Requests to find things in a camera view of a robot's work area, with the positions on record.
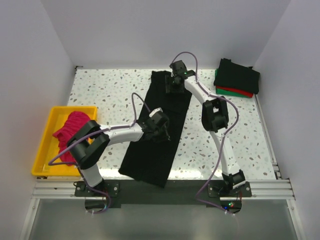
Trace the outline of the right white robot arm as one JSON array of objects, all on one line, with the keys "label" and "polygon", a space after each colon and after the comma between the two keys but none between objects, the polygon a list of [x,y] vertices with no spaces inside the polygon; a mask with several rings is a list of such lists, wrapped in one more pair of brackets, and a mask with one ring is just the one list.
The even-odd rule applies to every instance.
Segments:
[{"label": "right white robot arm", "polygon": [[182,60],[172,62],[169,67],[172,73],[165,78],[167,94],[180,94],[189,91],[202,104],[201,123],[210,133],[217,150],[218,162],[221,163],[223,192],[230,197],[235,196],[246,182],[244,172],[238,164],[232,145],[227,134],[235,125],[228,127],[229,112],[227,104],[234,106],[223,96],[214,95],[198,80],[194,70],[188,70]]}]

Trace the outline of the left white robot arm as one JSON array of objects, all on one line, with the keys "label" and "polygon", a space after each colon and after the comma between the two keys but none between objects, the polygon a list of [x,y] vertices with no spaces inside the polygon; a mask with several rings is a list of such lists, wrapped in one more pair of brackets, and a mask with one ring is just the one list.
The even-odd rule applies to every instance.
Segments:
[{"label": "left white robot arm", "polygon": [[102,128],[95,120],[88,121],[67,143],[67,151],[87,182],[86,191],[92,196],[106,191],[97,162],[107,146],[123,142],[167,141],[170,139],[169,122],[169,117],[161,108],[153,110],[132,126],[123,124]]}]

